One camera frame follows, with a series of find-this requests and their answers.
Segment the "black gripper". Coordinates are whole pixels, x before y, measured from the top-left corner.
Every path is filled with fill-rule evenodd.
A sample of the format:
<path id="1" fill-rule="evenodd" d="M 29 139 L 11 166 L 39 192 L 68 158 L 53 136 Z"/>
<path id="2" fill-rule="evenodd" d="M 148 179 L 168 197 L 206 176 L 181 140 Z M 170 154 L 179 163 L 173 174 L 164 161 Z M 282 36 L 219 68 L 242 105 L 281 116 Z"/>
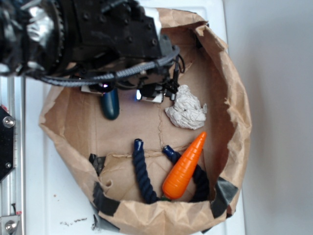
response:
<path id="1" fill-rule="evenodd" d="M 62 73 L 64 87 L 103 96 L 114 88 L 140 88 L 136 100 L 162 103 L 162 88 L 176 88 L 170 67 L 179 48 L 162 35 L 135 0 L 62 0 L 62 52 L 75 65 Z"/>

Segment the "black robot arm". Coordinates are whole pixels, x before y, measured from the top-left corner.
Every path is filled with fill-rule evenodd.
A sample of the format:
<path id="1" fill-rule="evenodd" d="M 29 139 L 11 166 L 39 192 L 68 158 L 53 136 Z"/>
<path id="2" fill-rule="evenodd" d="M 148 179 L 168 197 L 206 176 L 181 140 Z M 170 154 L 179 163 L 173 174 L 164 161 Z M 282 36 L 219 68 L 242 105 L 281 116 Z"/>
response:
<path id="1" fill-rule="evenodd" d="M 105 94 L 175 98 L 179 47 L 135 0 L 3 0 L 0 73 Z"/>

